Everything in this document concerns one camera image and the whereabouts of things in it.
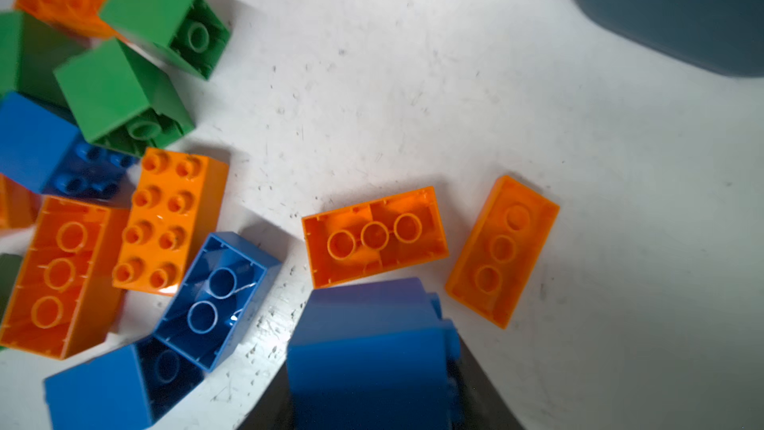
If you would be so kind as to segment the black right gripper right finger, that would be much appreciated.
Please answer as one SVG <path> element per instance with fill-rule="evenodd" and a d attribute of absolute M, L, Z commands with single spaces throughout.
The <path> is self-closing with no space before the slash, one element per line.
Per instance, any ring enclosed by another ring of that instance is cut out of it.
<path fill-rule="evenodd" d="M 525 430 L 511 412 L 464 340 L 456 361 L 461 415 L 457 429 Z"/>

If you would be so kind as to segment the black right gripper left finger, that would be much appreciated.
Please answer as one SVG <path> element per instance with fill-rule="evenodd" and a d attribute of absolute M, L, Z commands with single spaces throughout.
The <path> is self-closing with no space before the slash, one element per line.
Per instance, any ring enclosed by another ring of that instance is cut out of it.
<path fill-rule="evenodd" d="M 294 402 L 283 364 L 238 430 L 294 430 Z"/>

